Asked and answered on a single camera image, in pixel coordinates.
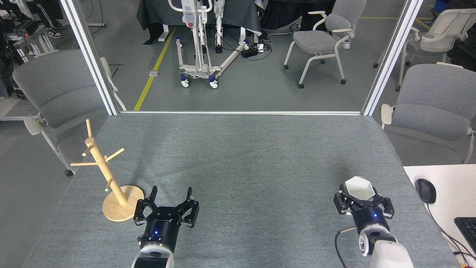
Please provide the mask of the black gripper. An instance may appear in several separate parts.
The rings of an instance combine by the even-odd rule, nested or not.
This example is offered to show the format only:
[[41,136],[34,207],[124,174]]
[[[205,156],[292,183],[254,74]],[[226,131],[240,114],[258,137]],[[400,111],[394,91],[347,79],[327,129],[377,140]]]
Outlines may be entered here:
[[[175,252],[177,235],[185,213],[191,209],[190,213],[184,217],[184,223],[189,228],[195,227],[199,213],[199,202],[192,197],[192,187],[188,188],[186,200],[175,208],[157,207],[155,198],[157,186],[154,185],[149,197],[137,200],[134,212],[134,223],[141,226],[146,223],[144,234],[138,237],[139,247],[144,248],[149,245],[165,246],[172,253]],[[146,218],[143,214],[145,207],[152,211]]]
[[334,195],[334,204],[340,215],[350,215],[351,212],[354,212],[354,222],[359,234],[373,224],[383,226],[387,231],[390,231],[386,218],[392,219],[395,211],[389,197],[374,195],[368,207],[359,209],[356,197],[343,190],[338,190]]

